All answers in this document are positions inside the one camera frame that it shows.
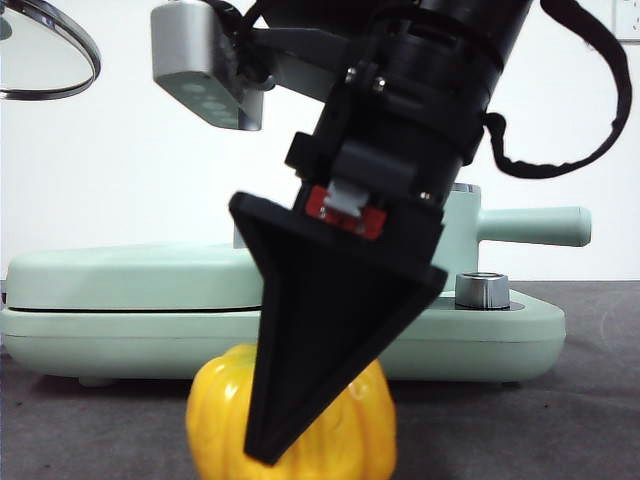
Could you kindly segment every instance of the gray mat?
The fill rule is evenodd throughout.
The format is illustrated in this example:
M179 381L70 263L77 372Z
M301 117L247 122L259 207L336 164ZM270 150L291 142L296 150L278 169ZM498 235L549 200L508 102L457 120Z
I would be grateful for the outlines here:
M640 479L640 282L514 287L567 313L558 364L522 385L393 382L394 480ZM87 390L3 353L2 478L195 480L188 389L121 381Z

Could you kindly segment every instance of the yellow bell pepper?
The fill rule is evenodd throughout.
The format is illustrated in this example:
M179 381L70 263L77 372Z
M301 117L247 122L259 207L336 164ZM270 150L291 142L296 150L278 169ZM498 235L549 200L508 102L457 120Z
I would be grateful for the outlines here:
M202 480L388 480L396 464L395 407L371 363L274 466L243 451L255 345L238 345L196 375L187 403L189 447Z

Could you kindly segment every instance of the mint green appliance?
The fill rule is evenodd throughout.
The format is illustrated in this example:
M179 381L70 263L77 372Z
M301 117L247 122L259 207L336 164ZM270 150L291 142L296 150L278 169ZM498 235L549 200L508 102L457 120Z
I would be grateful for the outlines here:
M393 379L509 382L549 370L564 343L558 307L511 291L507 306L456 305L456 275L478 269L482 240L583 246L580 207L481 209L480 189L456 184L434 263L450 272L440 298L383 353ZM13 259L4 344L25 367L78 377L192 378L232 345L255 342L262 282L232 245L152 244L38 252Z

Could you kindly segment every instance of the mint green handle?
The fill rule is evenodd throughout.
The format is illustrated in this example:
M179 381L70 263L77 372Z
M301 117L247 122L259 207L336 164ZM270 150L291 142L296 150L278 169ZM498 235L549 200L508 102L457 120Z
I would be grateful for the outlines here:
M583 207L486 210L478 223L481 240L584 247L591 241L591 213Z

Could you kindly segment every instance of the robotic arm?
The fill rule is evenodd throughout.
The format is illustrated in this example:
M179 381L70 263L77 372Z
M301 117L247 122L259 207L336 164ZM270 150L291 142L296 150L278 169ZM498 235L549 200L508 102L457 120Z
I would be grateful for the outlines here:
M443 205L486 126L498 167L549 178L602 156L629 115L627 60L574 0L545 11L608 62L617 118L575 163L504 154L487 106L532 0L176 0L152 14L154 78L210 124L260 128L276 84L325 102L286 164L293 209L246 193L230 211L265 280L246 452L275 463L366 365L441 292L431 265ZM255 29L263 15L268 29Z

